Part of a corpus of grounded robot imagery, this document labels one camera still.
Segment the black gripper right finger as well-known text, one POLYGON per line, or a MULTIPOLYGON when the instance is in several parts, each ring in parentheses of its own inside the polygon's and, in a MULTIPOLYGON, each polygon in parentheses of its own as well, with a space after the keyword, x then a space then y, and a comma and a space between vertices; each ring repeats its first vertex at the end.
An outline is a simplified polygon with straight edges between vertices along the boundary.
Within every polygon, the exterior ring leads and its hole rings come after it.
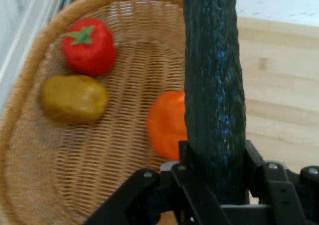
POLYGON ((294 173, 280 162, 264 161, 251 141, 245 142, 245 184, 251 195, 267 204, 276 225, 319 223, 319 168, 294 173))

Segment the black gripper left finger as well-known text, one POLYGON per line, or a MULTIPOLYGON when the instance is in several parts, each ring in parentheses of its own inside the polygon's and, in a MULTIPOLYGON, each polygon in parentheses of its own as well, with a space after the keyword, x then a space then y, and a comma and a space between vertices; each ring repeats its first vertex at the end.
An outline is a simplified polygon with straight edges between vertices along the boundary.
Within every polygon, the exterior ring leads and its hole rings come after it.
POLYGON ((193 171, 193 152, 179 143, 180 162, 170 170, 135 171, 89 218, 86 225, 155 225, 173 211, 179 225, 229 225, 230 219, 193 171))

